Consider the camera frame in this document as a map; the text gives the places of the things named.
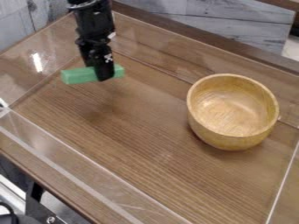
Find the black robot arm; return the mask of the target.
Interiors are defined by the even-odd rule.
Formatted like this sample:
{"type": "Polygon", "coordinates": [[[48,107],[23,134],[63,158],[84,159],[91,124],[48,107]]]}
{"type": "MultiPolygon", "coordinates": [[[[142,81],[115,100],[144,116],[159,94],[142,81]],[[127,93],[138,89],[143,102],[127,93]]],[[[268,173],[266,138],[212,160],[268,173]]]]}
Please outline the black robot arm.
{"type": "Polygon", "coordinates": [[[67,0],[68,10],[76,19],[79,37],[76,45],[87,67],[95,69],[99,81],[114,77],[115,62],[108,45],[115,33],[110,0],[67,0]]]}

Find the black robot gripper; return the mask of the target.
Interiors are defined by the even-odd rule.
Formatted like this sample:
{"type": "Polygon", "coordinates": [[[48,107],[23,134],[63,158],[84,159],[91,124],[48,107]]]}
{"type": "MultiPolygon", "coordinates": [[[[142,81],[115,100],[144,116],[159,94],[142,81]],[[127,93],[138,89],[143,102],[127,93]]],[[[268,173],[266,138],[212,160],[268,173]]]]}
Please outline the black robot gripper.
{"type": "Polygon", "coordinates": [[[115,33],[111,0],[71,0],[75,15],[80,56],[87,67],[93,67],[99,81],[115,75],[112,50],[108,46],[115,33]]]}

